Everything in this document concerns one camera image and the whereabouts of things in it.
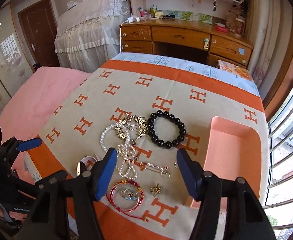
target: pink tray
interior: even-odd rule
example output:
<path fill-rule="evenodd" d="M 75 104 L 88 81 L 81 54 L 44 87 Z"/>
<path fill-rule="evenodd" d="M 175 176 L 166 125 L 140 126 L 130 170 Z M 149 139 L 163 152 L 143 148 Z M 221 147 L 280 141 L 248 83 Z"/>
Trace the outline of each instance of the pink tray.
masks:
<path fill-rule="evenodd" d="M 261 158 L 260 137 L 253 128 L 219 116 L 212 118 L 205 171 L 222 179 L 244 177 L 259 198 Z M 185 205 L 199 208 L 200 202 L 189 196 Z M 221 209 L 226 210 L 226 199 L 221 200 Z"/>

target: black cable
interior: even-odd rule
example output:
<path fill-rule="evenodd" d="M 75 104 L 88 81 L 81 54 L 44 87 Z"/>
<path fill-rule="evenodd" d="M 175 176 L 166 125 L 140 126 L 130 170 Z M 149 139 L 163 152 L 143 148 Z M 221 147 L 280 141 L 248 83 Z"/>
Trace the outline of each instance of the black cable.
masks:
<path fill-rule="evenodd" d="M 2 143 L 2 130 L 1 130 L 1 127 L 0 127 L 0 145 Z"/>

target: red string bracelet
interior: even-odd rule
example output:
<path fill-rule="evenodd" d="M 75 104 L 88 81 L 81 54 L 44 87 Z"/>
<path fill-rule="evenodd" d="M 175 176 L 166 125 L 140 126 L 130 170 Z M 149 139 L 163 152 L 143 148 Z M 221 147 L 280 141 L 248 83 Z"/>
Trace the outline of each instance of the red string bracelet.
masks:
<path fill-rule="evenodd" d="M 139 195 L 136 205 L 135 205 L 133 208 L 131 208 L 131 209 L 127 209 L 127 210 L 124 210 L 124 209 L 118 207 L 118 206 L 114 203 L 114 201 L 113 201 L 113 197 L 114 197 L 114 192 L 115 192 L 115 190 L 116 190 L 119 186 L 124 185 L 124 184 L 130 184 L 130 185 L 136 187 L 136 189 L 137 189 L 137 191 L 138 191 L 138 195 Z M 143 193 L 142 188 L 141 188 L 141 187 L 140 187 L 135 181 L 133 181 L 133 180 L 120 180 L 120 181 L 116 182 L 115 185 L 113 186 L 113 188 L 112 188 L 111 191 L 110 191 L 110 196 L 108 196 L 108 194 L 106 194 L 106 197 L 107 197 L 108 201 L 110 202 L 110 204 L 111 204 L 111 205 L 112 205 L 117 211 L 122 212 L 123 214 L 125 214 L 125 215 L 127 215 L 127 216 L 129 216 L 129 217 L 132 217 L 132 218 L 141 219 L 141 220 L 146 221 L 146 222 L 149 221 L 149 220 L 146 219 L 146 218 L 136 217 L 136 216 L 132 216 L 132 215 L 128 214 L 128 212 L 132 212 L 132 211 L 136 210 L 136 209 L 141 205 L 141 203 L 142 203 L 142 201 L 143 201 L 143 198 L 144 198 L 144 193 Z"/>

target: blue sticker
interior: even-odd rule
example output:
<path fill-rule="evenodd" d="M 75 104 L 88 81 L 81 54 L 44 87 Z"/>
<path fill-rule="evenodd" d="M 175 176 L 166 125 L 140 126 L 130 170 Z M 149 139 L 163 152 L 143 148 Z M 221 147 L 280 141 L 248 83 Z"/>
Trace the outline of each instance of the blue sticker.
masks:
<path fill-rule="evenodd" d="M 241 54 L 241 55 L 244 55 L 244 49 L 239 49 L 239 53 Z"/>

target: white bracelet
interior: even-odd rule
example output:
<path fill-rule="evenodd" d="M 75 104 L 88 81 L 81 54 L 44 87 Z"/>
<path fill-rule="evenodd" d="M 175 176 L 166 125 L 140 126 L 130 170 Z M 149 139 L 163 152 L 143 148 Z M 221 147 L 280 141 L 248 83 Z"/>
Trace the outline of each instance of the white bracelet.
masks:
<path fill-rule="evenodd" d="M 130 134 L 128 132 L 128 129 L 124 126 L 124 124 L 122 124 L 120 122 L 117 122 L 117 123 L 111 124 L 107 128 L 105 128 L 105 130 L 102 132 L 101 137 L 100 137 L 100 144 L 102 146 L 103 151 L 107 152 L 108 149 L 106 148 L 106 146 L 104 144 L 104 136 L 106 135 L 106 133 L 110 129 L 115 128 L 115 127 L 122 128 L 122 130 L 124 131 L 124 133 L 126 135 L 125 143 L 118 145 L 117 157 L 122 157 L 123 161 L 121 163 L 121 167 L 116 166 L 116 169 L 119 171 L 119 175 L 122 178 L 135 180 L 137 178 L 137 174 L 136 174 L 136 171 L 135 171 L 133 165 L 134 165 L 134 161 L 137 160 L 137 157 L 136 157 L 137 150 L 134 149 L 134 147 L 129 144 L 129 142 L 130 142 Z M 126 170 L 126 172 L 123 172 L 125 163 L 128 163 L 129 167 Z"/>

